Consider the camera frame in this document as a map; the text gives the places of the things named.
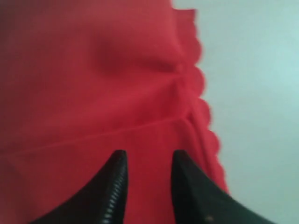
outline red fabric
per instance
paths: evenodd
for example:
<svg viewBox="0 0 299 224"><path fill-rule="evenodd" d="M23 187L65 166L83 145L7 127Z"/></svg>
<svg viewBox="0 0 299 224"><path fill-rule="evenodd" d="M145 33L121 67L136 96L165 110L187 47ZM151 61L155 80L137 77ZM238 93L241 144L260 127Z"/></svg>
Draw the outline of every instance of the red fabric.
<svg viewBox="0 0 299 224"><path fill-rule="evenodd" d="M0 13L0 223L60 205L116 149L128 152L127 224L174 223L176 149L227 189L198 99L194 10L168 0L11 2Z"/></svg>

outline red dress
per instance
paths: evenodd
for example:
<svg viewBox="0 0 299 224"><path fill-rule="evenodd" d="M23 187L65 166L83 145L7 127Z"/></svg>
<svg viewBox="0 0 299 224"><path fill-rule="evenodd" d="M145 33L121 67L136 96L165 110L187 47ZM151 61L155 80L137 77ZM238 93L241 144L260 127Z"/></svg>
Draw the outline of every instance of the red dress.
<svg viewBox="0 0 299 224"><path fill-rule="evenodd" d="M168 0L7 0L1 10L0 223L51 211L117 149L128 153L127 224L175 223L174 150L227 190L199 98L194 10Z"/></svg>

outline white background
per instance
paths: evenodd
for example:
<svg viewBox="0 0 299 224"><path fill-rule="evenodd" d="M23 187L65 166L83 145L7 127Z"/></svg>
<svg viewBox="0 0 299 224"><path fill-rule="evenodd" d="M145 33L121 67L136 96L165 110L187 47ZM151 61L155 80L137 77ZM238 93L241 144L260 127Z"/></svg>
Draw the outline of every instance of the white background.
<svg viewBox="0 0 299 224"><path fill-rule="evenodd" d="M299 0L175 0L196 8L204 98L231 195L299 223Z"/></svg>

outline white wall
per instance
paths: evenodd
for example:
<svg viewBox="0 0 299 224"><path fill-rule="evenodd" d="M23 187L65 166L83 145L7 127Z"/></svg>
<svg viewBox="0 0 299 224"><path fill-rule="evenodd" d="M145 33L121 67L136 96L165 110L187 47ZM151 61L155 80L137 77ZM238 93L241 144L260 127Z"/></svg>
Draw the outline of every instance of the white wall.
<svg viewBox="0 0 299 224"><path fill-rule="evenodd" d="M199 10L205 98L231 195L299 223L299 0L175 0Z"/></svg>

